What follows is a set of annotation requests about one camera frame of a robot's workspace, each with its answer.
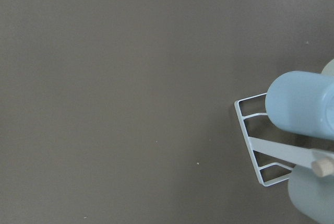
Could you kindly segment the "grey translucent cup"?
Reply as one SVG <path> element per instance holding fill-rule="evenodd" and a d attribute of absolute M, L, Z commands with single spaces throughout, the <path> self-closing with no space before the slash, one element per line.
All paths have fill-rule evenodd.
<path fill-rule="evenodd" d="M 333 176 L 320 178 L 311 169 L 295 166 L 288 179 L 292 204 L 318 223 L 333 223 Z"/>

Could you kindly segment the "cream cup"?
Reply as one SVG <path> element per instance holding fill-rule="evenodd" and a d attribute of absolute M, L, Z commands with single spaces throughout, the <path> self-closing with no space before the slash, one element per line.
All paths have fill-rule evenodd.
<path fill-rule="evenodd" d="M 334 59 L 332 59 L 330 62 L 328 62 L 323 70 L 321 71 L 321 74 L 328 75 L 328 76 L 334 76 Z"/>

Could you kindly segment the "blue cup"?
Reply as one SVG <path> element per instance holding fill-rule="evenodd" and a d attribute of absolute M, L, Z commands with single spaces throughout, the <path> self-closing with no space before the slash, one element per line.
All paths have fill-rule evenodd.
<path fill-rule="evenodd" d="M 265 108 L 281 130 L 333 140 L 333 77 L 292 71 L 269 86 Z"/>

